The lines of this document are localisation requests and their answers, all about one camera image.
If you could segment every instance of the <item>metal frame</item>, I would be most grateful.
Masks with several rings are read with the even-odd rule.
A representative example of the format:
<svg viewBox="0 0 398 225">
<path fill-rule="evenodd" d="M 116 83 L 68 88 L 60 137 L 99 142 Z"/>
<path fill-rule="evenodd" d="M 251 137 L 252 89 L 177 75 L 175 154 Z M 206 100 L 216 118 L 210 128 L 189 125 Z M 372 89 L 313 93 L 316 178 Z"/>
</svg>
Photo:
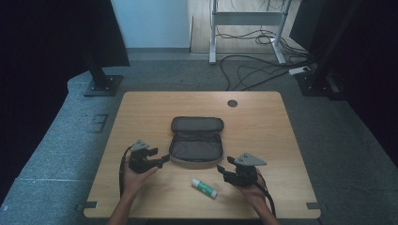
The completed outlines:
<svg viewBox="0 0 398 225">
<path fill-rule="evenodd" d="M 275 38 L 271 39 L 272 48 L 280 64 L 286 64 L 279 42 L 286 22 L 291 0 L 286 0 L 283 4 L 282 12 L 218 12 L 217 1 L 213 1 L 211 12 L 211 38 L 209 63 L 216 64 L 216 26 L 217 25 L 278 25 Z"/>
</svg>

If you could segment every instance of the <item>forearm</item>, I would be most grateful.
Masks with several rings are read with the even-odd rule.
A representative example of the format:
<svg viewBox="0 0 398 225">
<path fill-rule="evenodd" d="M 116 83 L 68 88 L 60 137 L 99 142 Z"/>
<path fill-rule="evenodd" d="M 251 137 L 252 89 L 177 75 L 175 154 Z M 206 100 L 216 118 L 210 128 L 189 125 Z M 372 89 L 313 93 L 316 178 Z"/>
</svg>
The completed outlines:
<svg viewBox="0 0 398 225">
<path fill-rule="evenodd" d="M 136 193 L 124 192 L 117 204 L 111 218 L 108 221 L 108 225 L 124 225 L 127 224 L 131 205 L 134 202 Z"/>
<path fill-rule="evenodd" d="M 255 202 L 249 202 L 249 204 L 260 217 L 264 225 L 280 225 L 278 219 L 274 217 L 269 210 L 265 199 L 257 200 Z"/>
</svg>

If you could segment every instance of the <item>gray carpet floor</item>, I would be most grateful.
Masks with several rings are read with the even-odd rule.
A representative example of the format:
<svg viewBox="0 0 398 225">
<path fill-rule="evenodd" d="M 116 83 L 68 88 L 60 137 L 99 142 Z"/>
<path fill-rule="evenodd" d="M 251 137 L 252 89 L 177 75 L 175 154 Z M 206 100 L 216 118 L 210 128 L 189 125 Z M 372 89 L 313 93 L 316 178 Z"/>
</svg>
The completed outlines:
<svg viewBox="0 0 398 225">
<path fill-rule="evenodd" d="M 84 217 L 82 204 L 93 184 L 123 94 L 224 91 L 228 85 L 220 60 L 211 66 L 203 55 L 130 53 L 129 57 L 131 67 L 104 69 L 108 75 L 124 76 L 114 97 L 84 97 L 91 81 L 88 72 L 69 81 L 63 107 L 1 206 L 0 224 L 106 224 L 106 218 Z M 251 67 L 264 66 L 242 58 L 225 62 L 230 90 L 239 84 L 239 75 L 253 71 Z M 275 67 L 264 69 L 272 71 Z M 284 71 L 271 75 L 256 72 L 236 90 Z M 247 91 L 281 93 L 321 206 L 319 219 L 281 219 L 282 224 L 398 224 L 398 170 L 346 101 L 303 97 L 297 81 L 288 74 Z M 129 224 L 203 222 L 131 219 Z M 206 223 L 258 224 L 258 220 Z"/>
</svg>

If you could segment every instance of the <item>pencil case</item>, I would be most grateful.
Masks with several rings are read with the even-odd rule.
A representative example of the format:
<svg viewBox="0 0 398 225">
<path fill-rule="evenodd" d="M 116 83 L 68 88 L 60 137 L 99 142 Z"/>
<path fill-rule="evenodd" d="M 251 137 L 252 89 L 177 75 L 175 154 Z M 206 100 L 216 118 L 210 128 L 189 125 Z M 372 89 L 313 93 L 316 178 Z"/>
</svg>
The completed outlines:
<svg viewBox="0 0 398 225">
<path fill-rule="evenodd" d="M 220 132 L 224 122 L 216 117 L 179 116 L 173 119 L 175 133 L 170 160 L 175 162 L 218 162 L 223 158 Z"/>
</svg>

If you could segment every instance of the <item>person's left hand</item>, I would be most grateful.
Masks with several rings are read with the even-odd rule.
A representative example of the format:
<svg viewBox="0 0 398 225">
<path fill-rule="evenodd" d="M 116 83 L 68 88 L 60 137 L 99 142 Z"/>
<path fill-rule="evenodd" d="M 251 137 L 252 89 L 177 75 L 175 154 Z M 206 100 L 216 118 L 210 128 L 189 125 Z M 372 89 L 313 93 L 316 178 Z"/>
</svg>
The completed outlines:
<svg viewBox="0 0 398 225">
<path fill-rule="evenodd" d="M 129 163 L 125 163 L 124 165 L 124 184 L 123 184 L 123 193 L 135 195 L 140 191 L 143 186 L 145 180 L 155 173 L 159 168 L 154 167 L 150 170 L 143 173 L 136 173 L 129 168 Z"/>
</svg>

